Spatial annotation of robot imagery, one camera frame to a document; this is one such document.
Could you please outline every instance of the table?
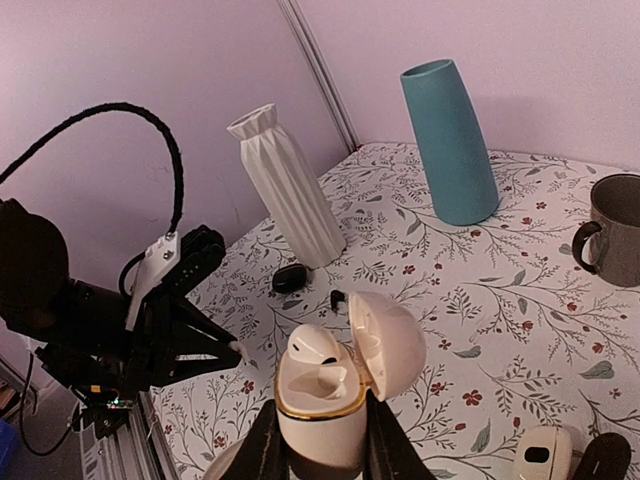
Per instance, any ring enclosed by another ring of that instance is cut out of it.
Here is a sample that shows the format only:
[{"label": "table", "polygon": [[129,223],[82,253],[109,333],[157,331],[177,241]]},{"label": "table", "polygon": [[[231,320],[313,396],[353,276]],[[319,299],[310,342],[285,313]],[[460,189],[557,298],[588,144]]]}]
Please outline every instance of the table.
[{"label": "table", "polygon": [[[500,208],[481,224],[452,227],[433,213],[417,148],[362,147],[320,182],[348,240],[344,255],[308,287],[271,292],[294,261],[267,219],[228,251],[190,299],[235,334],[258,363],[153,392],[183,479],[249,429],[273,396],[276,364],[300,323],[350,342],[346,308],[329,292],[370,290],[419,319],[429,348],[417,383],[391,408],[442,479],[504,480],[524,429],[563,425],[583,450],[590,436],[640,444],[640,289],[580,270],[570,243],[588,218],[598,178],[619,171],[561,158],[490,152]],[[639,457],[629,479],[640,478]]]}]

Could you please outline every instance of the cable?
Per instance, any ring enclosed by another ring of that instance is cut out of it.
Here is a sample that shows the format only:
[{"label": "cable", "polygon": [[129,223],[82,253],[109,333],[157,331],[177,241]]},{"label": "cable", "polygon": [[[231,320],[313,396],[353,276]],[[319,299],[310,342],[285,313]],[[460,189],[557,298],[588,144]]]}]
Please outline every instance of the cable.
[{"label": "cable", "polygon": [[[24,163],[29,160],[35,153],[44,147],[47,142],[53,139],[59,133],[62,133],[67,128],[72,125],[84,120],[85,118],[92,117],[99,113],[104,112],[129,112],[135,115],[138,115],[149,123],[151,123],[154,127],[158,129],[158,131],[162,134],[167,143],[167,148],[169,149],[169,153],[171,154],[171,165],[173,167],[173,182],[174,182],[174,191],[173,191],[173,214],[171,216],[171,222],[169,224],[169,230],[167,233],[174,233],[178,228],[178,223],[182,218],[182,208],[184,204],[184,170],[182,168],[182,158],[180,155],[180,149],[178,148],[178,144],[176,143],[175,138],[171,134],[171,130],[167,124],[165,124],[160,118],[151,113],[149,110],[138,107],[136,105],[132,105],[126,102],[120,103],[105,103],[102,105],[97,105],[95,107],[87,108],[86,110],[69,117],[64,122],[62,122],[57,127],[51,129],[47,134],[41,137],[38,141],[36,141],[29,149],[23,153],[17,160],[11,163],[5,170],[0,174],[0,185],[4,183],[4,181],[11,176],[18,168],[20,168]],[[132,258],[122,269],[120,273],[120,277],[118,278],[118,288],[120,293],[125,297],[129,298],[130,295],[125,289],[125,280],[127,278],[127,274],[129,271],[144,258],[144,252],[139,253],[134,258]]]},{"label": "cable", "polygon": [[27,369],[27,380],[25,381],[24,390],[22,391],[22,396],[20,397],[20,412],[19,412],[19,417],[18,417],[18,420],[19,420],[18,423],[19,423],[19,427],[20,427],[20,437],[22,438],[22,443],[24,443],[25,448],[30,453],[32,453],[33,455],[35,455],[37,457],[47,457],[47,456],[51,455],[52,453],[54,453],[56,450],[58,450],[62,446],[64,441],[67,439],[67,437],[69,436],[69,434],[73,430],[73,426],[71,425],[71,423],[69,423],[69,426],[65,430],[65,432],[62,435],[62,437],[60,438],[60,440],[58,440],[53,447],[51,447],[49,450],[47,450],[45,452],[38,452],[37,450],[34,450],[31,447],[31,445],[29,445],[29,442],[27,441],[27,436],[26,436],[25,431],[24,431],[24,409],[25,409],[25,405],[26,405],[27,392],[29,391],[29,386],[31,385],[31,375],[32,374],[33,374],[33,354],[31,354],[29,356],[29,368]]}]

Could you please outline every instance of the ribbed white vase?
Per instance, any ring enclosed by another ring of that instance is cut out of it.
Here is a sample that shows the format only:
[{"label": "ribbed white vase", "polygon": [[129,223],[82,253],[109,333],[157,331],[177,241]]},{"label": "ribbed white vase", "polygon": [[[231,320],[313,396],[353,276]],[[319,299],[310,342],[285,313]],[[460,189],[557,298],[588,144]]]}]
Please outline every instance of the ribbed white vase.
[{"label": "ribbed white vase", "polygon": [[278,124],[275,104],[233,122],[244,168],[298,261],[324,267],[347,242],[295,139]]}]

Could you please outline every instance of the dark gray mug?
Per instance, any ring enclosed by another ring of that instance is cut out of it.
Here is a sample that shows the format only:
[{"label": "dark gray mug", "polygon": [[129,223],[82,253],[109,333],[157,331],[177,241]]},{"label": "dark gray mug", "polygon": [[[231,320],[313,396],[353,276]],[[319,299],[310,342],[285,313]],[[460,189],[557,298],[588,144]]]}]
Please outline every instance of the dark gray mug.
[{"label": "dark gray mug", "polygon": [[[592,264],[582,259],[587,240]],[[620,287],[640,285],[640,176],[622,173],[591,189],[591,221],[573,237],[573,258],[587,272]]]}]

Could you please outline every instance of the teal cylindrical vase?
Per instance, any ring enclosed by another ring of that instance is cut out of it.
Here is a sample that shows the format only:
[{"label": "teal cylindrical vase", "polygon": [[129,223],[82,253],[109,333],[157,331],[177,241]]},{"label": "teal cylindrical vase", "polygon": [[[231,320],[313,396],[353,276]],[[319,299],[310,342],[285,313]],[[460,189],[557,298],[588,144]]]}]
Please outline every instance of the teal cylindrical vase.
[{"label": "teal cylindrical vase", "polygon": [[436,215],[451,225],[484,220],[498,207],[498,189],[455,63],[426,63],[400,78]]}]

